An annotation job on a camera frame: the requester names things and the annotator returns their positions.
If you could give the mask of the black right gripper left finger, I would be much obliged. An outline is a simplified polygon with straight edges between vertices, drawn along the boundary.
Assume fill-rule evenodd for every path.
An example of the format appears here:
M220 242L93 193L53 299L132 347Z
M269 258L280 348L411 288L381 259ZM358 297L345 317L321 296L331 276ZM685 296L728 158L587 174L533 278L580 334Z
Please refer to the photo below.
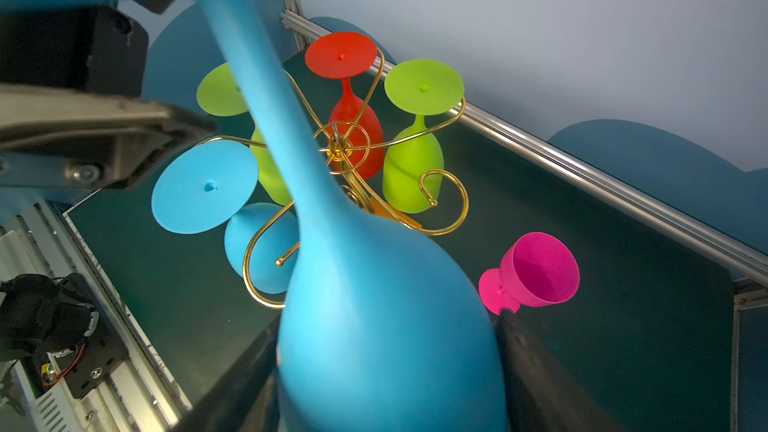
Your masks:
M171 431L240 431L277 367L278 316Z

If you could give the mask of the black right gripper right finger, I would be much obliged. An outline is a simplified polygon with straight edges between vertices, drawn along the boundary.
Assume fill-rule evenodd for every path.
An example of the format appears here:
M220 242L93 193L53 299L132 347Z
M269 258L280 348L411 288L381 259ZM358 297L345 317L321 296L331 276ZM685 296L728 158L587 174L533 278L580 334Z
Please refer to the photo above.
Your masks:
M492 322L510 431L622 429L514 313L504 310Z

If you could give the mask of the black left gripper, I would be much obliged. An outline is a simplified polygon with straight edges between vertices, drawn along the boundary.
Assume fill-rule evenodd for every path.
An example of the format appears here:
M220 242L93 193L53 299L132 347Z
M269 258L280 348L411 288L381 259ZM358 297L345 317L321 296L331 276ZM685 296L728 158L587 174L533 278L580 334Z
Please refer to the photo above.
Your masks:
M209 117L137 99L148 41L111 6L3 12L2 186L130 188L212 136Z

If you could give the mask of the pink wine glass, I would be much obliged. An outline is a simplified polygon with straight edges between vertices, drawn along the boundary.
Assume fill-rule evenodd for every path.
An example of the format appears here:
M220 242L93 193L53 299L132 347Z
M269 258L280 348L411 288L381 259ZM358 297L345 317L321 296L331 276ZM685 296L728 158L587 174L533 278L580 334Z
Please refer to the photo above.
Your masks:
M556 237L531 232L503 255L497 268L478 283L483 305L495 315L522 306L545 307L571 300L580 286L580 271L568 247Z

